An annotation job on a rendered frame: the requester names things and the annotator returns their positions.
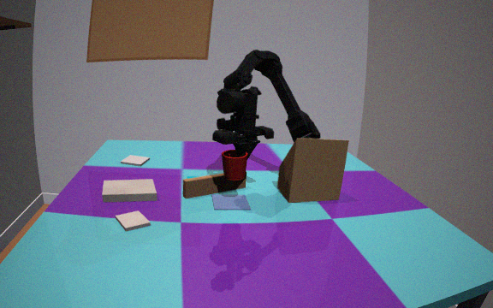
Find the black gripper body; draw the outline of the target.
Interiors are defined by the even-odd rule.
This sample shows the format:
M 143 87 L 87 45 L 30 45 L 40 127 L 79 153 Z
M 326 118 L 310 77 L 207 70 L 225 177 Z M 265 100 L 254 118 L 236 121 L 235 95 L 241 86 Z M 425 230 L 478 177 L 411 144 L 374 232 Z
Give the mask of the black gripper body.
M 258 136 L 264 135 L 267 139 L 274 139 L 274 131 L 270 127 L 256 126 L 256 119 L 259 115 L 256 112 L 236 112 L 234 132 L 226 129 L 215 130 L 212 134 L 212 140 L 223 145 L 244 143 L 245 139 L 258 140 Z M 240 135 L 242 134 L 242 135 Z

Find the red cup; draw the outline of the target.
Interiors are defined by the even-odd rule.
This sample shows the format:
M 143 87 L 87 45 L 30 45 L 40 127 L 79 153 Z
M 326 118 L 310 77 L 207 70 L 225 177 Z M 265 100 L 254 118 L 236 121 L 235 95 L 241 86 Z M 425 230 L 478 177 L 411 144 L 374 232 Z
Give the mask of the red cup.
M 223 175 L 229 181 L 239 181 L 245 178 L 247 168 L 247 152 L 238 157 L 236 150 L 227 150 L 222 153 Z

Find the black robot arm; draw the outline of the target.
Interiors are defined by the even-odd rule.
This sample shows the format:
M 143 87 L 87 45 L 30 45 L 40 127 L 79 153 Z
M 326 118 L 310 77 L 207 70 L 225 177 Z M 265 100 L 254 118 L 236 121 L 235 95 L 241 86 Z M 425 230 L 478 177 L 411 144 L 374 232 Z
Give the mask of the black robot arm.
M 217 108 L 222 114 L 236 112 L 256 112 L 258 95 L 262 95 L 257 87 L 241 90 L 252 82 L 252 71 L 259 71 L 269 78 L 274 86 L 282 105 L 288 113 L 286 125 L 293 142 L 297 138 L 320 139 L 320 133 L 309 116 L 300 109 L 287 81 L 282 75 L 282 64 L 276 53 L 263 50 L 252 50 L 247 54 L 239 67 L 224 78 L 224 88 L 217 92 Z M 232 116 L 232 115 L 231 115 Z M 229 120 L 218 119 L 217 129 L 233 132 L 235 117 Z M 311 134 L 310 134 L 311 133 Z M 308 135 L 309 134 L 309 135 Z

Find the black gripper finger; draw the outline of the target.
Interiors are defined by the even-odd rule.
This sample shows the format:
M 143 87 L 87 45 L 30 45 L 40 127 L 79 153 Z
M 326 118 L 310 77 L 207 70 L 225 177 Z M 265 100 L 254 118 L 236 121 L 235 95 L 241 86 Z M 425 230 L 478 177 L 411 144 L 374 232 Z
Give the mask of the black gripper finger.
M 248 144 L 247 142 L 244 142 L 244 143 L 234 142 L 233 143 L 238 157 L 243 157 L 246 155 L 247 144 Z
M 247 149 L 246 149 L 246 152 L 247 152 L 247 159 L 250 157 L 252 151 L 254 150 L 254 148 L 257 146 L 258 143 L 260 143 L 260 140 L 249 140 L 249 139 L 245 139 L 245 142 L 247 142 Z

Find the tan wooden bar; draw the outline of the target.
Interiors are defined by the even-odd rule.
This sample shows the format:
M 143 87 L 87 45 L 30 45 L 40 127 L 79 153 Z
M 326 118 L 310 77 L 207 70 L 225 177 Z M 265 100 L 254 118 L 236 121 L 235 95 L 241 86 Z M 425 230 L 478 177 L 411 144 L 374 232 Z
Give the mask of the tan wooden bar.
M 201 197 L 213 193 L 246 188 L 246 180 L 247 172 L 245 178 L 239 181 L 229 181 L 224 178 L 223 174 L 183 179 L 183 197 Z

